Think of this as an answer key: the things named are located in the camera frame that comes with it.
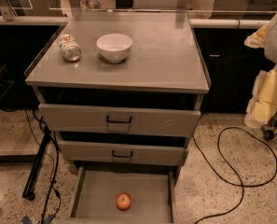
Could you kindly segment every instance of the apple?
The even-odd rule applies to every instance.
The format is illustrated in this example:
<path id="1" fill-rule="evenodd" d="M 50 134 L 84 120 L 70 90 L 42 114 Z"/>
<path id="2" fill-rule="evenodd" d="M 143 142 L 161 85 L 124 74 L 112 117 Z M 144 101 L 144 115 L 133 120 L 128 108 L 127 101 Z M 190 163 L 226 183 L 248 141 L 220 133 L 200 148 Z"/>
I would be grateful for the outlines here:
<path id="1" fill-rule="evenodd" d="M 131 196 L 128 193 L 120 193 L 117 197 L 117 207 L 121 211 L 126 211 L 131 206 Z"/>

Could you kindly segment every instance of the speckled floor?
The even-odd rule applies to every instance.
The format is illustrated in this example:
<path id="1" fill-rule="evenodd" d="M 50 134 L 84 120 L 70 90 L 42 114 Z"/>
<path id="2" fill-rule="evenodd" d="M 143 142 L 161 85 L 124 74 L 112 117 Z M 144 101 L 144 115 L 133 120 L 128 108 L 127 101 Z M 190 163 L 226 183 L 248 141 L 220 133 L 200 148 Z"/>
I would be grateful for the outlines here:
<path id="1" fill-rule="evenodd" d="M 42 132 L 38 122 L 31 111 L 27 111 L 27 114 L 35 137 L 40 142 Z M 239 184 L 239 179 L 217 151 L 218 135 L 230 126 L 244 128 L 262 139 L 263 133 L 258 129 L 245 127 L 243 115 L 239 114 L 204 114 L 195 132 L 195 139 L 216 171 L 228 181 Z M 270 142 L 270 146 L 277 155 L 277 136 Z M 0 155 L 35 154 L 37 150 L 38 144 L 30 131 L 25 111 L 9 113 L 0 110 Z M 275 159 L 271 152 L 243 131 L 224 131 L 220 150 L 237 170 L 244 185 L 264 183 L 275 172 Z M 55 158 L 52 144 L 48 145 L 47 153 Z M 32 202 L 22 198 L 31 168 L 31 165 L 0 166 L 0 223 L 22 223 L 26 216 L 33 223 L 39 223 L 48 190 L 52 160 L 45 155 Z M 65 161 L 61 155 L 55 184 L 62 198 L 62 205 L 56 216 L 59 219 L 67 218 L 76 184 L 76 175 L 71 173 L 70 168 L 70 162 Z M 191 140 L 186 164 L 175 186 L 175 196 L 178 224 L 192 224 L 203 217 L 224 213 L 233 208 L 242 197 L 242 188 L 221 180 Z M 52 192 L 47 215 L 54 214 L 58 204 L 59 200 Z M 234 211 L 199 223 L 277 223 L 277 176 L 265 186 L 246 188 L 242 203 Z"/>

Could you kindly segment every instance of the closed drawer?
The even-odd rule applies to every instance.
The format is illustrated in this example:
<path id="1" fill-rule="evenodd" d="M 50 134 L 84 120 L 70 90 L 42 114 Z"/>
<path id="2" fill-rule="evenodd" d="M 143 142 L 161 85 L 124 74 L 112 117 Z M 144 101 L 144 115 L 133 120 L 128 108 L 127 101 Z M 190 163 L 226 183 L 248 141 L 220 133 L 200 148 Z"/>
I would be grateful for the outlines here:
<path id="1" fill-rule="evenodd" d="M 53 131 L 191 136 L 199 111 L 81 105 L 39 106 Z"/>
<path id="2" fill-rule="evenodd" d="M 101 161 L 182 166 L 187 157 L 184 147 L 152 147 L 126 144 L 64 141 L 58 135 L 63 156 L 72 161 Z"/>
<path id="3" fill-rule="evenodd" d="M 120 211 L 116 198 L 127 192 L 131 207 Z M 173 171 L 145 165 L 87 162 L 79 168 L 69 218 L 57 224 L 174 223 Z"/>

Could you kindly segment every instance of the drawer handle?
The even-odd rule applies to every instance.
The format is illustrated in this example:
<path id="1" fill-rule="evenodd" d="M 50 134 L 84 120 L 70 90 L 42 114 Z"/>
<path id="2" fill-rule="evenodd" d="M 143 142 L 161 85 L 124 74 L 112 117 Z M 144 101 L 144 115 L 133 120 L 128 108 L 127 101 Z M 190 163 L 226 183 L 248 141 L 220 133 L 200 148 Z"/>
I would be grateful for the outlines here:
<path id="1" fill-rule="evenodd" d="M 132 157 L 132 151 L 131 151 L 130 155 L 118 155 L 118 154 L 115 154 L 115 150 L 112 150 L 112 156 L 115 158 L 129 159 Z"/>
<path id="2" fill-rule="evenodd" d="M 127 120 L 127 121 L 110 120 L 110 117 L 107 116 L 106 121 L 107 121 L 108 123 L 123 123 L 123 124 L 129 124 L 129 123 L 132 122 L 132 116 L 130 116 L 129 120 Z"/>

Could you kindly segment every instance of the silver can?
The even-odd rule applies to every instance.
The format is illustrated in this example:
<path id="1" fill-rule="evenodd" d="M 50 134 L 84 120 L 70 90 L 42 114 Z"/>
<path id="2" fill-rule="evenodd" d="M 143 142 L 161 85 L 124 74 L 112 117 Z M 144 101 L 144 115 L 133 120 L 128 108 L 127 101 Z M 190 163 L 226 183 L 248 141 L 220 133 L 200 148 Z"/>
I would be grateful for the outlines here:
<path id="1" fill-rule="evenodd" d="M 59 37 L 59 46 L 66 61 L 75 62 L 81 58 L 81 49 L 72 35 L 64 34 Z"/>

